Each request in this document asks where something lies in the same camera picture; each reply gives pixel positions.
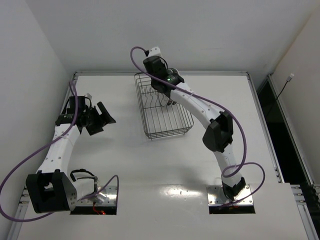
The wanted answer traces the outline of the white plate with teal rim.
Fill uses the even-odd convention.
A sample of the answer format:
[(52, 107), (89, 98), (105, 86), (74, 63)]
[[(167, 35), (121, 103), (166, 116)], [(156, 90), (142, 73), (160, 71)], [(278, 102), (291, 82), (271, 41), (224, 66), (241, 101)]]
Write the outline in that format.
[(168, 104), (168, 97), (164, 95), (163, 93), (159, 94), (159, 103), (161, 107), (165, 107)]

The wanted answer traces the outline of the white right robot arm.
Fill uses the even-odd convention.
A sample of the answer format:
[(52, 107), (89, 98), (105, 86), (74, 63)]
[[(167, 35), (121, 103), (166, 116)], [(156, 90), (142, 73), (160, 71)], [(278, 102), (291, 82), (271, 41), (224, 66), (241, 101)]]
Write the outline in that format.
[(205, 128), (202, 142), (213, 152), (221, 170), (221, 181), (224, 195), (234, 198), (245, 187), (246, 182), (240, 172), (232, 174), (236, 159), (233, 153), (233, 119), (226, 111), (214, 108), (192, 94), (180, 91), (178, 88), (191, 91), (185, 80), (176, 70), (168, 70), (159, 56), (149, 56), (143, 60), (146, 72), (153, 76), (151, 86), (165, 95), (169, 102), (176, 102), (187, 109)]

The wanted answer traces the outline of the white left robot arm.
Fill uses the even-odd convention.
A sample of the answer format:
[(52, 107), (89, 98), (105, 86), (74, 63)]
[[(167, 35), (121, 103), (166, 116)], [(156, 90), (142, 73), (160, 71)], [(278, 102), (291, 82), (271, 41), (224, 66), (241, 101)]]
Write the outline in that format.
[(87, 105), (86, 96), (71, 96), (55, 121), (53, 144), (35, 174), (26, 178), (33, 209), (36, 213), (73, 211), (78, 201), (88, 199), (97, 204), (107, 200), (98, 187), (98, 178), (83, 168), (68, 171), (73, 148), (82, 130), (89, 135), (103, 132), (116, 121), (102, 102)]

